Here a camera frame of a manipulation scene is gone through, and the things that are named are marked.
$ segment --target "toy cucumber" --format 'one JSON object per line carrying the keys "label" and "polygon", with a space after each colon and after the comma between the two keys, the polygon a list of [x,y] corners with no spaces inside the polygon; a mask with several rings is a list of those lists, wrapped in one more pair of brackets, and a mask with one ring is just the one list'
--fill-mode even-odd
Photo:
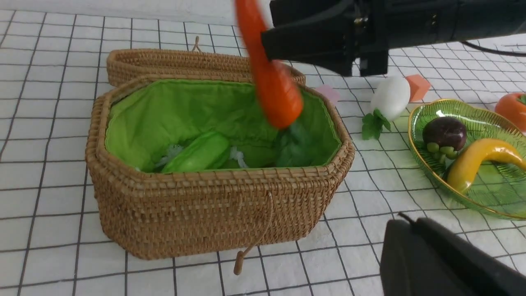
{"label": "toy cucumber", "polygon": [[197,137],[174,159],[162,173],[196,172],[220,168],[230,157],[230,142],[218,132],[206,132]]}

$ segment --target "toy vegetable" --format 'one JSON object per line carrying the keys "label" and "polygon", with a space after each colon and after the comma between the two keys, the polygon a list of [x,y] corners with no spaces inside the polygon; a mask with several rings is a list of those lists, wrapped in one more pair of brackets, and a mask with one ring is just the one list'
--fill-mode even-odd
{"label": "toy vegetable", "polygon": [[162,173],[197,172],[220,168],[230,157],[230,142],[218,132],[207,132],[193,140],[169,161]]}
{"label": "toy vegetable", "polygon": [[475,181],[483,161],[511,163],[526,171],[526,161],[511,144],[498,139],[479,139],[471,143],[448,168],[446,182],[463,193]]}
{"label": "toy vegetable", "polygon": [[403,77],[390,77],[382,81],[371,99],[371,113],[362,118],[362,137],[379,139],[383,127],[391,130],[391,121],[406,109],[411,86]]}
{"label": "toy vegetable", "polygon": [[437,117],[426,124],[422,137],[427,150],[444,163],[446,157],[455,159],[466,144],[466,126],[455,117]]}
{"label": "toy vegetable", "polygon": [[503,96],[495,106],[495,113],[526,132],[526,94],[511,93]]}
{"label": "toy vegetable", "polygon": [[290,73],[279,61],[269,61],[261,43],[267,25],[258,1],[236,0],[239,30],[247,47],[258,99],[269,123],[282,130],[296,121],[303,111],[303,98]]}
{"label": "toy vegetable", "polygon": [[267,30],[267,25],[258,1],[236,0],[235,8],[259,104],[268,122],[279,130],[275,140],[278,155],[275,166],[310,166],[313,156],[308,147],[312,146],[312,138],[297,121],[303,111],[303,98],[285,66],[267,57],[261,42],[261,33]]}

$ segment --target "wicker basket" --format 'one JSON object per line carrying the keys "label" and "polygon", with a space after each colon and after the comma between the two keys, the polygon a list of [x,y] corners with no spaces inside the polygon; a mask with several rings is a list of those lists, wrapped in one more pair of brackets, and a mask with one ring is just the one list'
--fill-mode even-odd
{"label": "wicker basket", "polygon": [[[146,75],[95,101],[86,162],[104,233],[134,256],[148,260],[292,241],[309,234],[355,155],[329,101],[323,98],[342,146],[326,166],[148,174],[109,154],[105,137],[111,105],[159,79],[217,80],[202,75]],[[249,82],[235,74],[227,80]]]}
{"label": "wicker basket", "polygon": [[[119,86],[136,77],[147,74],[207,75],[219,79],[229,76],[250,78],[250,63],[247,57],[203,53],[198,46],[199,37],[191,51],[174,50],[115,50],[106,60],[108,80],[112,86]],[[305,76],[298,70],[290,69],[292,79],[305,85]]]}

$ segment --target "rope handle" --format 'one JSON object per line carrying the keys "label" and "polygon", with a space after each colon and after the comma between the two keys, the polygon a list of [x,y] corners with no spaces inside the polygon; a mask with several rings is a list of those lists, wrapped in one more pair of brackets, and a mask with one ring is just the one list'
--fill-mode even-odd
{"label": "rope handle", "polygon": [[191,52],[198,51],[202,53],[201,48],[199,48],[199,36],[196,36],[196,42],[194,44],[194,48],[192,48]]}
{"label": "rope handle", "polygon": [[272,193],[268,193],[268,202],[270,205],[270,212],[267,216],[267,225],[259,235],[259,237],[252,242],[252,244],[245,250],[245,251],[239,251],[237,252],[236,256],[236,264],[234,264],[234,274],[240,275],[241,271],[243,269],[243,261],[245,260],[245,256],[252,250],[253,247],[255,247],[262,239],[263,236],[267,233],[268,229],[270,228],[270,224],[272,222],[272,216],[274,215],[274,201],[272,199]]}

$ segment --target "toy carrot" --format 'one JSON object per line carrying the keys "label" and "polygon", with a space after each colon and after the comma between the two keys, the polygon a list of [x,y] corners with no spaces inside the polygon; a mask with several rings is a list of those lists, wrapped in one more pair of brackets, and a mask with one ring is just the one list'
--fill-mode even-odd
{"label": "toy carrot", "polygon": [[495,106],[495,112],[526,132],[526,94],[511,93],[503,96]]}
{"label": "toy carrot", "polygon": [[256,0],[235,0],[239,30],[251,63],[259,103],[269,123],[282,130],[289,127],[303,110],[303,99],[279,61],[269,61],[261,43],[268,29]]}

